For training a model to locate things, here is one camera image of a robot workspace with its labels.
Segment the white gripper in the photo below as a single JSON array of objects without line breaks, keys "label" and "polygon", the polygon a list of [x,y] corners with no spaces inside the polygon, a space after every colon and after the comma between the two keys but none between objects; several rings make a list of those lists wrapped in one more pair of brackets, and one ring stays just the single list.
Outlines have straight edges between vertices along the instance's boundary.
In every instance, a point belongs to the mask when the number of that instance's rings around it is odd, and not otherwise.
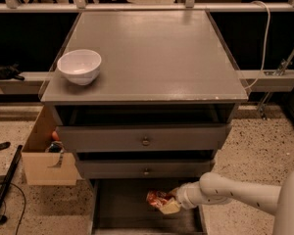
[{"label": "white gripper", "polygon": [[180,206],[186,210],[195,209],[201,204],[201,190],[198,182],[185,183],[172,190],[175,198],[169,199],[160,207],[162,214],[180,212]]}]

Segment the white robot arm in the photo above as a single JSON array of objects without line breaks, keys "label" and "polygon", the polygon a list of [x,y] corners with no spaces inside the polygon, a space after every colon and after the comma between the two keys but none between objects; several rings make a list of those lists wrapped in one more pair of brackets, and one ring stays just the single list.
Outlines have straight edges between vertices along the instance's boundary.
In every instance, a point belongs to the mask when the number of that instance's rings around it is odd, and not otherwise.
[{"label": "white robot arm", "polygon": [[172,198],[160,203],[160,211],[171,214],[181,208],[224,204],[229,199],[273,215],[272,235],[294,235],[294,171],[281,186],[235,181],[207,172],[199,181],[178,187]]}]

